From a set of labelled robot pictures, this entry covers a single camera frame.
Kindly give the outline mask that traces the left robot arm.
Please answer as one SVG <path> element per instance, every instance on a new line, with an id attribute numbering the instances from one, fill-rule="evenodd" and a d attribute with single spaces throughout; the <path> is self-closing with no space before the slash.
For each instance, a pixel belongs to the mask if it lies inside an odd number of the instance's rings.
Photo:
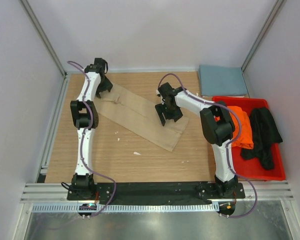
<path id="1" fill-rule="evenodd" d="M 78 150 L 77 163 L 71 184 L 68 187 L 68 200 L 92 200 L 97 195 L 94 175 L 97 173 L 92 166 L 92 151 L 95 130 L 99 125 L 99 115 L 94 99 L 102 92 L 110 92 L 113 84 L 106 77 L 108 63 L 100 57 L 83 67 L 68 61 L 69 65 L 77 68 L 84 74 L 82 89 L 75 100 L 70 102 L 70 111 L 73 125 L 77 131 Z"/>

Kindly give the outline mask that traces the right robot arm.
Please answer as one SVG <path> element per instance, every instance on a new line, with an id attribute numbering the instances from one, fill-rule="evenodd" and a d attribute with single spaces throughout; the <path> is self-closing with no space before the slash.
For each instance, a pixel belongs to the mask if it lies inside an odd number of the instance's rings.
<path id="1" fill-rule="evenodd" d="M 234 174 L 233 160 L 227 147 L 234 137 L 235 124 L 222 101 L 213 102 L 195 96 L 181 86 L 173 88 L 168 82 L 156 90 L 161 103 L 155 105 L 161 124 L 167 120 L 177 122 L 183 116 L 181 109 L 187 109 L 200 117 L 203 136 L 211 144 L 216 171 L 215 192 L 221 198 L 231 195 L 238 184 Z"/>

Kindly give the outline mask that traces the beige t shirt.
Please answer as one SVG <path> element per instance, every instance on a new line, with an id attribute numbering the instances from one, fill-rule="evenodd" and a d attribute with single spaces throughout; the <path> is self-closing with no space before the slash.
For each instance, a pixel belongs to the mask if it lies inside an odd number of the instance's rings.
<path id="1" fill-rule="evenodd" d="M 93 102 L 102 116 L 169 152 L 173 151 L 189 122 L 183 116 L 177 122 L 167 120 L 162 125 L 155 103 L 115 83 L 110 92 L 102 92 Z"/>

